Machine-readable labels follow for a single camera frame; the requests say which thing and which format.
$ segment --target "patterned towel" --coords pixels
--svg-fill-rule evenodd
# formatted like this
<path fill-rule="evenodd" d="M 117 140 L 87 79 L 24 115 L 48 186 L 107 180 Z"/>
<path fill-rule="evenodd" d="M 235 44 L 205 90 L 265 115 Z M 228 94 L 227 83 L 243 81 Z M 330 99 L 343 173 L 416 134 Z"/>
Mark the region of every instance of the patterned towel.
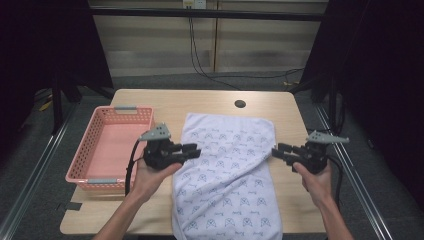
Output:
<path fill-rule="evenodd" d="M 173 176 L 178 240 L 282 239 L 266 162 L 275 145 L 272 122 L 191 113 L 181 143 L 197 143 L 202 154 Z"/>

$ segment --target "pink basket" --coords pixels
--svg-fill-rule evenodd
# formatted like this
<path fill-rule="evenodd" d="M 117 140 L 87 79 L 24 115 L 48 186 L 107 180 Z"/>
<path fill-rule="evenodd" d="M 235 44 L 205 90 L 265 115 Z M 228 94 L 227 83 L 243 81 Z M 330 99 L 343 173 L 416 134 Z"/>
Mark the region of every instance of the pink basket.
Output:
<path fill-rule="evenodd" d="M 66 181 L 84 190 L 124 189 L 134 144 L 152 125 L 151 107 L 97 107 L 66 174 Z M 142 155 L 145 146 L 146 142 L 138 145 L 135 158 Z"/>

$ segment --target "wall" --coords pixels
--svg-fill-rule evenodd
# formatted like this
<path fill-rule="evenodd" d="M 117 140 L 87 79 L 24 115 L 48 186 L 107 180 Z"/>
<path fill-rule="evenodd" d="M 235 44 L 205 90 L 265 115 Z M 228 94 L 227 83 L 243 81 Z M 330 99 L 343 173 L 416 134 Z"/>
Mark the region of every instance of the wall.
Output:
<path fill-rule="evenodd" d="M 90 5 L 182 8 L 182 1 L 91 0 Z M 325 0 L 207 1 L 207 9 L 240 11 L 323 13 L 326 5 Z M 187 18 L 94 19 L 112 77 L 195 72 Z M 205 72 L 304 67 L 318 27 L 318 22 L 193 19 L 197 55 Z"/>

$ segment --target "table top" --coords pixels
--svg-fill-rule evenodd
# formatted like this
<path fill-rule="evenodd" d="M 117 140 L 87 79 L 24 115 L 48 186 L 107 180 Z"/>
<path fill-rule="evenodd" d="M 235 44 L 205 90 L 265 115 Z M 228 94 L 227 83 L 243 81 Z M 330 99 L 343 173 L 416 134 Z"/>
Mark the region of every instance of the table top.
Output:
<path fill-rule="evenodd" d="M 246 106 L 235 106 L 237 100 Z M 260 117 L 274 123 L 276 142 L 305 143 L 307 132 L 297 104 L 290 93 L 211 90 L 118 90 L 111 105 L 145 105 L 154 109 L 155 122 L 165 122 L 179 142 L 187 113 Z M 291 167 L 273 157 L 268 159 L 284 233 L 325 232 L 321 214 Z M 68 210 L 60 229 L 64 234 L 95 234 L 112 216 L 124 191 L 84 191 L 76 187 L 71 202 L 82 203 L 79 211 Z M 137 213 L 129 234 L 172 235 L 172 177 L 168 177 Z"/>

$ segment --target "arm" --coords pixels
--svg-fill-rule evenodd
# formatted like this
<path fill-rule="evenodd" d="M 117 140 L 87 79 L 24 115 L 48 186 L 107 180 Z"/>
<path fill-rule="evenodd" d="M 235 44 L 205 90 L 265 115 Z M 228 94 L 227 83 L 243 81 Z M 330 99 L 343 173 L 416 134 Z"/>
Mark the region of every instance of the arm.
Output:
<path fill-rule="evenodd" d="M 353 239 L 331 195 L 330 163 L 316 175 L 310 173 L 300 163 L 294 163 L 293 167 L 302 176 L 303 186 L 311 194 L 313 203 L 321 212 L 328 239 Z"/>
<path fill-rule="evenodd" d="M 94 239 L 122 239 L 138 209 L 150 199 L 163 180 L 174 174 L 181 166 L 175 163 L 162 171 L 156 171 L 147 167 L 144 160 L 139 160 L 132 190 Z"/>

